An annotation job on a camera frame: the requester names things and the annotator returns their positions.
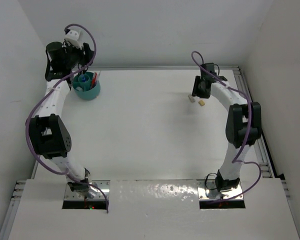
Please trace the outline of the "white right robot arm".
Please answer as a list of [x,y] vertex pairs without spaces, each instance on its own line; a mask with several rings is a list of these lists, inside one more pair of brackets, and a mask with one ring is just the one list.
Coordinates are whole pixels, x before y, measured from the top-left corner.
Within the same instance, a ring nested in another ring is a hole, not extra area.
[[227,110],[225,135],[228,148],[215,178],[216,189],[227,191],[238,186],[246,154],[261,137],[261,105],[230,87],[223,76],[217,76],[214,63],[203,63],[199,67],[200,75],[195,77],[191,96],[200,99],[213,96]]

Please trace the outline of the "blue cap glue bottle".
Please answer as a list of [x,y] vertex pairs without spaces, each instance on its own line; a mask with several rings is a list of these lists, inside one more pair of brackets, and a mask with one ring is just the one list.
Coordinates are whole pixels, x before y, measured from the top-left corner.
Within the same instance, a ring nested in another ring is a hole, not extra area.
[[81,74],[78,78],[78,80],[81,82],[81,83],[85,83],[89,80],[89,76],[86,75],[86,74]]

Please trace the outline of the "black handled scissors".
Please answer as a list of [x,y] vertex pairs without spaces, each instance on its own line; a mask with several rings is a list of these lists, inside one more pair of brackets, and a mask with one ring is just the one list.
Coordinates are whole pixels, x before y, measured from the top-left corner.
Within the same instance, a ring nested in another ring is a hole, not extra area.
[[84,75],[88,71],[89,66],[84,67],[84,65],[78,64],[77,68],[78,68],[78,70],[80,70],[77,75],[80,76],[80,75]]

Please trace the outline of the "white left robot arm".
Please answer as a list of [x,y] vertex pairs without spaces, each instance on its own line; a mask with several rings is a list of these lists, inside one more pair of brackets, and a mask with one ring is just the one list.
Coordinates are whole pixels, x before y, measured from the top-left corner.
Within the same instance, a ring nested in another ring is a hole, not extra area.
[[26,143],[44,168],[66,177],[71,191],[92,198],[98,187],[90,181],[90,172],[70,154],[72,139],[62,121],[62,111],[73,86],[73,69],[81,66],[78,73],[85,73],[95,52],[88,43],[76,44],[65,40],[49,43],[45,54],[46,92],[26,119]]

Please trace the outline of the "red gel pen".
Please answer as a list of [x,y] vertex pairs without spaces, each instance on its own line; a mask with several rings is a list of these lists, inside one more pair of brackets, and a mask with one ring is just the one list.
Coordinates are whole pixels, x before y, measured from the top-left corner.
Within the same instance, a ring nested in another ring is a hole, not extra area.
[[92,81],[91,81],[91,85],[90,85],[90,88],[93,89],[96,85],[96,82],[97,82],[97,76],[98,76],[98,73],[95,72],[92,76]]

